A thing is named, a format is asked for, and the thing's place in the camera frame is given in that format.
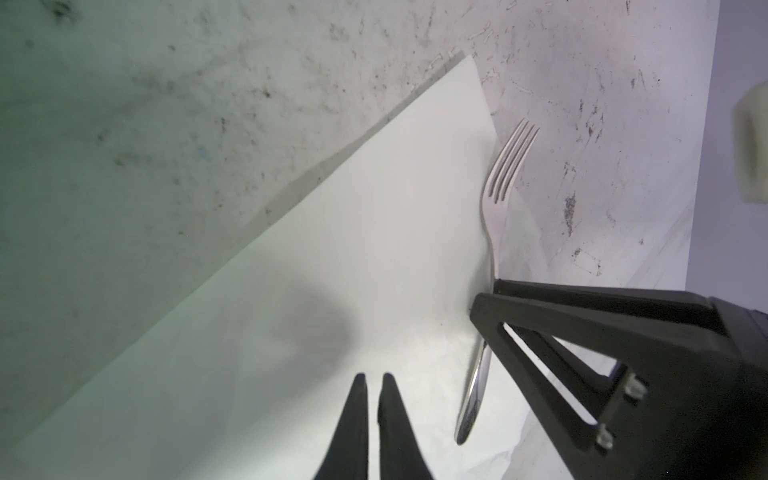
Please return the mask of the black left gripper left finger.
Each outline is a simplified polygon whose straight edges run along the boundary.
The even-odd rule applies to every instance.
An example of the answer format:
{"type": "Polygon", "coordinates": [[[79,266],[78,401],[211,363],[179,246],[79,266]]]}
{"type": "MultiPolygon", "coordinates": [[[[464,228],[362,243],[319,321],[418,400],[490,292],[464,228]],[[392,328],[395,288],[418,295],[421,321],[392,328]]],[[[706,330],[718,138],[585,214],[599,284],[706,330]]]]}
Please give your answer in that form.
{"type": "Polygon", "coordinates": [[[368,478],[369,420],[366,377],[359,373],[345,401],[316,480],[368,478]]]}

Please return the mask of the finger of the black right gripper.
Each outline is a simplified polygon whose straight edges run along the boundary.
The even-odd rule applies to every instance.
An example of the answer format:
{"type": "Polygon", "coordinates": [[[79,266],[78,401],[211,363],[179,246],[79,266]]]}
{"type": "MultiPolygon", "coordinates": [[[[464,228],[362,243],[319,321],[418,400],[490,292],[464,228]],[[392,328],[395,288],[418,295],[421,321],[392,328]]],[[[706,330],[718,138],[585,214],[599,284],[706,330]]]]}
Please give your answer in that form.
{"type": "Polygon", "coordinates": [[[763,479],[767,316],[686,291],[499,280],[473,325],[576,479],[763,479]]]}

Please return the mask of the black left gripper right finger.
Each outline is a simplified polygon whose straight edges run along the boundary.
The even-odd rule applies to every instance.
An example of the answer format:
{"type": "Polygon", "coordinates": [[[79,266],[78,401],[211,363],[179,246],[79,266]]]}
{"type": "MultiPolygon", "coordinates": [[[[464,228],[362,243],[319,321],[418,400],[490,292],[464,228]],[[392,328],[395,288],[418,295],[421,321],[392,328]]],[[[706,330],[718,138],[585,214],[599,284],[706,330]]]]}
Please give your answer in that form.
{"type": "Polygon", "coordinates": [[[396,380],[383,376],[377,412],[381,480],[428,479],[433,476],[424,461],[396,380]]]}

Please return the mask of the silver fork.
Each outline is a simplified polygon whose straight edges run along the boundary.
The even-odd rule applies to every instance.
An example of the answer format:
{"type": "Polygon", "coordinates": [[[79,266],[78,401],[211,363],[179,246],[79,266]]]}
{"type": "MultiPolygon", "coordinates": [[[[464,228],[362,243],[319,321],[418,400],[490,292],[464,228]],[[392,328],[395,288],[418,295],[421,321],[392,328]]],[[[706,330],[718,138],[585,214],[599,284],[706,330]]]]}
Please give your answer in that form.
{"type": "MultiPolygon", "coordinates": [[[[539,131],[529,120],[523,119],[517,124],[494,160],[481,192],[482,223],[490,246],[491,287],[499,278],[499,260],[512,187],[539,131]]],[[[480,336],[454,432],[457,445],[467,441],[475,425],[485,394],[491,358],[492,351],[480,336]]]]}

